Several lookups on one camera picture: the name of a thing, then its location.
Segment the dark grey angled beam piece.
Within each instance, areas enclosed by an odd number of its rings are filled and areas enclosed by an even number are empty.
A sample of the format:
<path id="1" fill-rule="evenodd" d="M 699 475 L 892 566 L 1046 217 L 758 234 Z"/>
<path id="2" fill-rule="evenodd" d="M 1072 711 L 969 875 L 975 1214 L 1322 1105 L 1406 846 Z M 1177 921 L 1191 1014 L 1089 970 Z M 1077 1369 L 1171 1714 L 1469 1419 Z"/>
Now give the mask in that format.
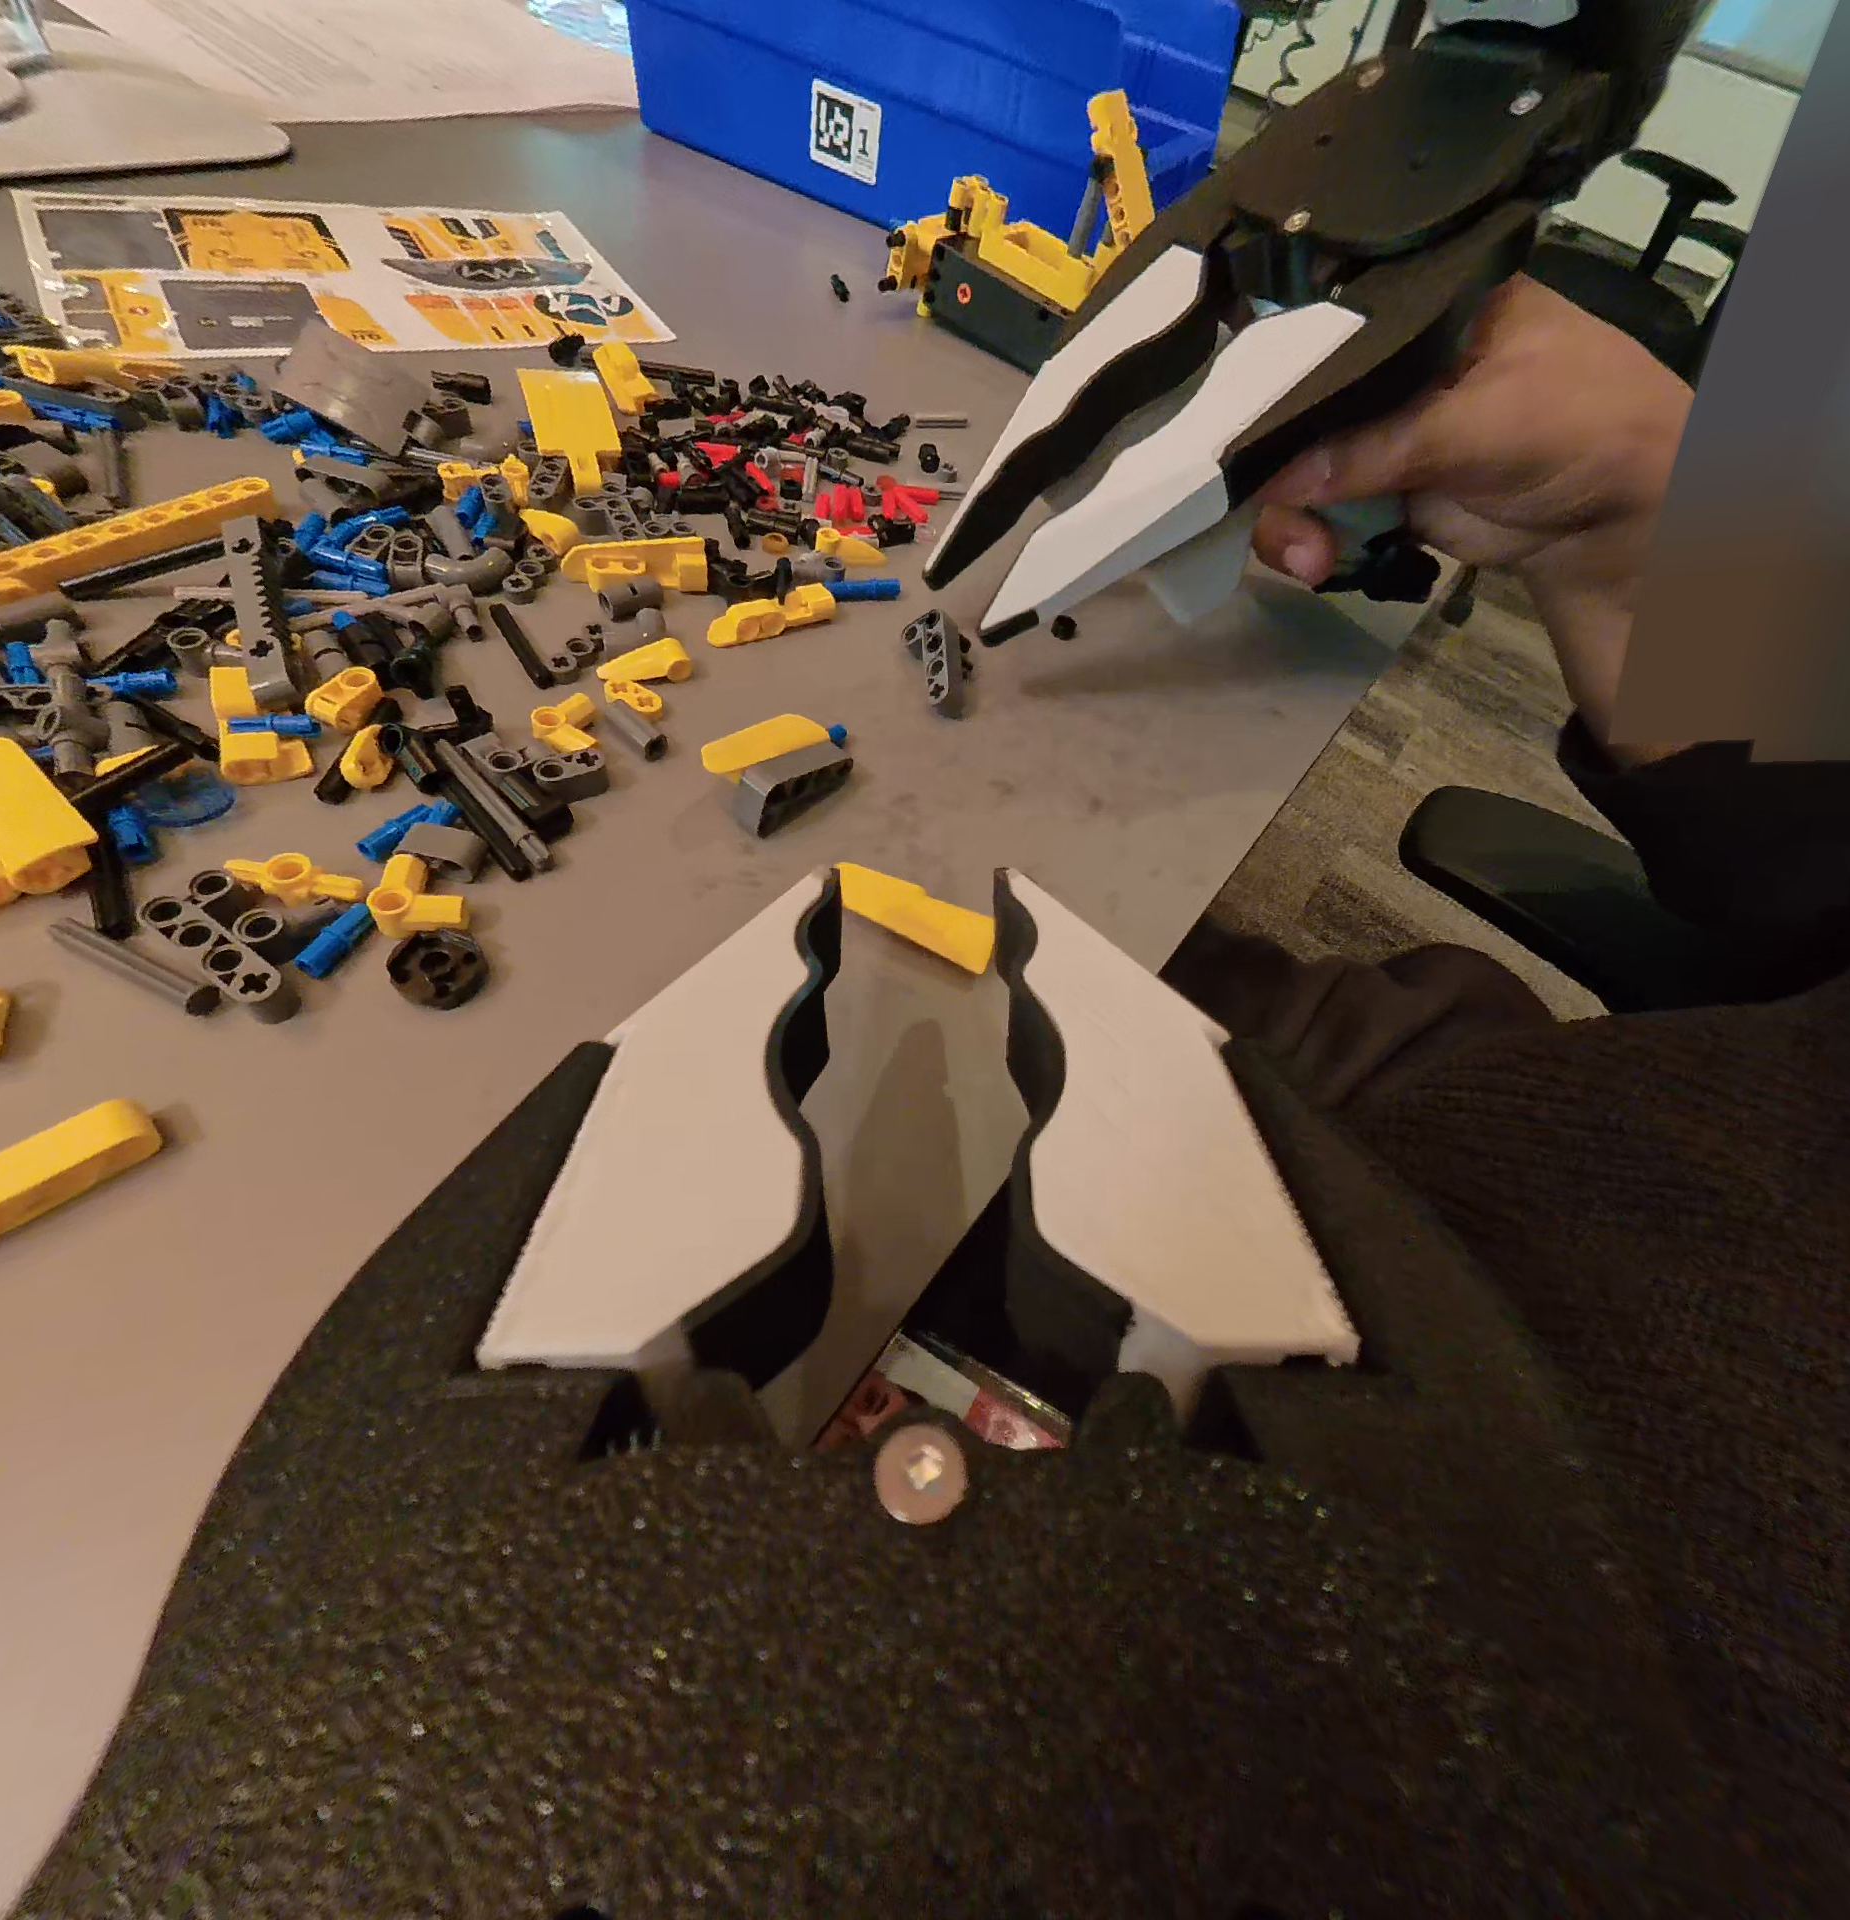
<path id="1" fill-rule="evenodd" d="M 903 627 L 903 647 L 921 670 L 929 707 L 941 717 L 960 717 L 974 667 L 958 620 L 939 607 L 926 609 Z"/>

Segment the person's right hand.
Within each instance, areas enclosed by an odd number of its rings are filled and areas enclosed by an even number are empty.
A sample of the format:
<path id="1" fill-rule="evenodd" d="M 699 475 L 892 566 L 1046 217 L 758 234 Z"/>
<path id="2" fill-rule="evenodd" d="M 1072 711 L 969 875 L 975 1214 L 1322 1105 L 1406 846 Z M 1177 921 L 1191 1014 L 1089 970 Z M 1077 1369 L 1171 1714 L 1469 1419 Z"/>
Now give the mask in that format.
<path id="1" fill-rule="evenodd" d="M 1689 408 L 1628 334 L 1515 276 L 1456 373 L 1267 484 L 1254 548 L 1322 585 L 1340 560 L 1324 510 L 1396 498 L 1420 539 L 1515 570 L 1536 602 L 1632 615 Z"/>

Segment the red and white packet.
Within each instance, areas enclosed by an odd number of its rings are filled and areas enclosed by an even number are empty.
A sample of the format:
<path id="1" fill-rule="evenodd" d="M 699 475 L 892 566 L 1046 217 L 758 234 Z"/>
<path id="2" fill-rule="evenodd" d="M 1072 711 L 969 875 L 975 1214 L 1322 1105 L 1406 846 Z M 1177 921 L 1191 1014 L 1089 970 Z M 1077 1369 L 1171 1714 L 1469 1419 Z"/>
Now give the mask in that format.
<path id="1" fill-rule="evenodd" d="M 941 1413 L 1005 1452 L 1057 1452 L 1072 1423 L 1053 1405 L 929 1335 L 894 1332 L 814 1441 L 838 1452 L 873 1441 L 898 1419 Z"/>

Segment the long yellow beam piece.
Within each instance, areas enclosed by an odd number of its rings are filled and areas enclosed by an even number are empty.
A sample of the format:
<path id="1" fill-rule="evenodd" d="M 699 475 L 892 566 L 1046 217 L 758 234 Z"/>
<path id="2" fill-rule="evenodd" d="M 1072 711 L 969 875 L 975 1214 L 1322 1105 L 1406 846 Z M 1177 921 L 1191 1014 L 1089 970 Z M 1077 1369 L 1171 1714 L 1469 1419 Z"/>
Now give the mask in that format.
<path id="1" fill-rule="evenodd" d="M 0 1149 L 0 1236 L 144 1164 L 166 1144 L 136 1100 L 100 1100 Z"/>

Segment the yellow sticker sheet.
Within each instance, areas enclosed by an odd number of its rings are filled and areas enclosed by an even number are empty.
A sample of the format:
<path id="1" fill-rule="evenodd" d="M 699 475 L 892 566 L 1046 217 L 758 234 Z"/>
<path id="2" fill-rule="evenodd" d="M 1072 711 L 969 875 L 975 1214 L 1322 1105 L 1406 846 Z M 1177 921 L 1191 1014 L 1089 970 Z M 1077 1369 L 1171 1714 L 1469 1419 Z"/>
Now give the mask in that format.
<path id="1" fill-rule="evenodd" d="M 153 358 L 665 344 L 674 330 L 560 212 L 218 195 L 11 195 L 39 304 L 74 344 Z"/>

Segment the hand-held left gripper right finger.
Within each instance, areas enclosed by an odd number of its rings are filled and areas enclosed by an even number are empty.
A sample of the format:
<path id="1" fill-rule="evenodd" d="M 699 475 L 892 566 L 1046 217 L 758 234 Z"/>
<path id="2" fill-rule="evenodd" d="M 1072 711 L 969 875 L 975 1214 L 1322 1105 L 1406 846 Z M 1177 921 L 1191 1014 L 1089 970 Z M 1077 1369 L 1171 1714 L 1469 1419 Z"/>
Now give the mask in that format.
<path id="1" fill-rule="evenodd" d="M 1224 1031 L 1020 869 L 993 875 L 993 924 L 1026 1116 L 993 1367 L 1072 1415 L 1150 1374 L 1189 1420 L 1227 1365 L 1354 1365 Z"/>

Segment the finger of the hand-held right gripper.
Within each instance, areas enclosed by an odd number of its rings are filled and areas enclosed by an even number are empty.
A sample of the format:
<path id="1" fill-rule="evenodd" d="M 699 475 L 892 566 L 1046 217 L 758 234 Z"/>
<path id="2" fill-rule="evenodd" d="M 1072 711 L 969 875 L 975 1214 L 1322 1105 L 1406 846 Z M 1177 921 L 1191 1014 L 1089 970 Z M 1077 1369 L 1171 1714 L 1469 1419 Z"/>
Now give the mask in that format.
<path id="1" fill-rule="evenodd" d="M 1219 244 L 1171 244 L 1036 373 L 1018 411 L 942 529 L 929 587 L 1006 539 L 1034 503 L 1075 475 L 1116 428 L 1201 373 L 1219 347 L 1232 274 Z"/>
<path id="2" fill-rule="evenodd" d="M 993 645 L 1063 615 L 1214 531 L 1232 510 L 1227 444 L 1364 326 L 1364 314 L 1320 302 L 1242 330 L 1171 419 L 1034 531 L 981 620 L 981 640 Z"/>

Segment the white paper sheet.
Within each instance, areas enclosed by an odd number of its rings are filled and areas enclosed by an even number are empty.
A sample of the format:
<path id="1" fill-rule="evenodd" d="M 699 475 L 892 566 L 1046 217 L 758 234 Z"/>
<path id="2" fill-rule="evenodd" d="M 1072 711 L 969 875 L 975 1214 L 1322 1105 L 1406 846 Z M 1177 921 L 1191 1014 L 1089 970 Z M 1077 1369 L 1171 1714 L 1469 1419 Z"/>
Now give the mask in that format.
<path id="1" fill-rule="evenodd" d="M 508 2 L 69 2 L 125 49 L 279 125 L 635 111 L 626 54 Z"/>

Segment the part-built yellow brick model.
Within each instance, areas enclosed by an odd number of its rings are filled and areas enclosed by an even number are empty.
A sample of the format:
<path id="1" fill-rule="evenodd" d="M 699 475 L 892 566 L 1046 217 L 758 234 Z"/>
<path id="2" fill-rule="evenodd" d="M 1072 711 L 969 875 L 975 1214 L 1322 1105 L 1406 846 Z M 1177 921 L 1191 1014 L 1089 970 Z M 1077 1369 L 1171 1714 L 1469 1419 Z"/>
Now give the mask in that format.
<path id="1" fill-rule="evenodd" d="M 887 234 L 878 291 L 1008 365 L 1038 373 L 1072 313 L 1155 220 L 1139 127 L 1123 90 L 1085 103 L 1092 166 L 1070 235 L 1008 215 L 981 173 L 952 181 L 939 215 Z"/>

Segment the person's right forearm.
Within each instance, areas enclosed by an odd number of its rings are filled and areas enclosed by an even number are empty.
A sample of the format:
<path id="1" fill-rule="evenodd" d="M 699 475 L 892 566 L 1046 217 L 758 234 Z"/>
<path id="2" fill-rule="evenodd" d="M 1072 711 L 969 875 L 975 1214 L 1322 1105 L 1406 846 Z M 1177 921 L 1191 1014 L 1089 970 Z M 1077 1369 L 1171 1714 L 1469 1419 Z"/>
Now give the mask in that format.
<path id="1" fill-rule="evenodd" d="M 1559 762 L 1622 833 L 1654 898 L 1749 948 L 1791 992 L 1850 966 L 1850 760 L 1755 760 L 1749 743 L 1622 743 L 1613 716 L 1632 632 L 1628 587 L 1524 572 L 1572 716 Z"/>

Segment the dark grey short beam piece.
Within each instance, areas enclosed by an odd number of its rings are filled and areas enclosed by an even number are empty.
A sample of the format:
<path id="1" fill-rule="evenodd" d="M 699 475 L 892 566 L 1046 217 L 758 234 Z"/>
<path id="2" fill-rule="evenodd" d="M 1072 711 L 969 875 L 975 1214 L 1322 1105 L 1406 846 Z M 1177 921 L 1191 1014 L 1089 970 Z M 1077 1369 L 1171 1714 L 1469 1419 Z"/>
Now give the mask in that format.
<path id="1" fill-rule="evenodd" d="M 758 760 L 734 786 L 734 820 L 752 837 L 769 837 L 840 791 L 853 771 L 853 752 L 830 738 Z"/>

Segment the yellow curved panel piece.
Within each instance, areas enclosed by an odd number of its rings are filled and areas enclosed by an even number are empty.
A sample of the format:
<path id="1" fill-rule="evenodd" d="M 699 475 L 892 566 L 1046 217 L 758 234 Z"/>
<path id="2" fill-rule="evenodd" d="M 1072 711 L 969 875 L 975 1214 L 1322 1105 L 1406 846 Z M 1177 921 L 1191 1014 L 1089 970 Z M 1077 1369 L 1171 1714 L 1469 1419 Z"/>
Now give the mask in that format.
<path id="1" fill-rule="evenodd" d="M 843 747 L 846 739 L 843 724 L 827 727 L 808 716 L 784 711 L 707 743 L 700 749 L 700 763 L 710 776 L 735 781 L 772 758 L 808 747 Z"/>

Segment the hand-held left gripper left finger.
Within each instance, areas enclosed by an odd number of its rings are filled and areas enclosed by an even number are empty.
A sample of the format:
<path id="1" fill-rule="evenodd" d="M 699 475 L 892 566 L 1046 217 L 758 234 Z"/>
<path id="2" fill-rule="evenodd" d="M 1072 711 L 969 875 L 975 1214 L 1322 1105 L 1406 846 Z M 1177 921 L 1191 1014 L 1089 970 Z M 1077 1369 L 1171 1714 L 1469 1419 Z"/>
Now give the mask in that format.
<path id="1" fill-rule="evenodd" d="M 606 1037 L 480 1335 L 484 1372 L 775 1379 L 814 1344 L 832 1249 L 802 1100 L 828 1065 L 840 964 L 840 879 L 822 868 Z"/>

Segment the blue plastic bin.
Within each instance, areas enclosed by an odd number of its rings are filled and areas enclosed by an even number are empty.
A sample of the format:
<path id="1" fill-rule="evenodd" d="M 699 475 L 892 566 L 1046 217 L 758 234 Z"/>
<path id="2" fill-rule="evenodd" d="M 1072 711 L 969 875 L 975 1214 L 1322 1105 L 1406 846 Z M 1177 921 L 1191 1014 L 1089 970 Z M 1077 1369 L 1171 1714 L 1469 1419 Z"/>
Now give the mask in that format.
<path id="1" fill-rule="evenodd" d="M 1245 34 L 1229 2 L 629 2 L 627 25 L 653 133 L 883 228 L 979 173 L 1068 232 L 1106 90 L 1171 205 L 1211 166 Z"/>

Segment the pile of loose building pieces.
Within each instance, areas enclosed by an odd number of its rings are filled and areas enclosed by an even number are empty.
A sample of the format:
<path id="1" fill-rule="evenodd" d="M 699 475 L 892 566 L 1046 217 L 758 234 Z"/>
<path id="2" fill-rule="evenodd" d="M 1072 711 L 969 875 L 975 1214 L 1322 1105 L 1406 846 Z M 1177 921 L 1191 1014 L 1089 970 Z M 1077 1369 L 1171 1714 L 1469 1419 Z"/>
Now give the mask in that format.
<path id="1" fill-rule="evenodd" d="M 300 985 L 552 868 L 602 738 L 664 760 L 707 645 L 903 591 L 942 490 L 911 419 L 814 380 L 552 341 L 506 423 L 331 324 L 277 369 L 74 344 L 0 287 L 0 912 L 185 1014 Z"/>

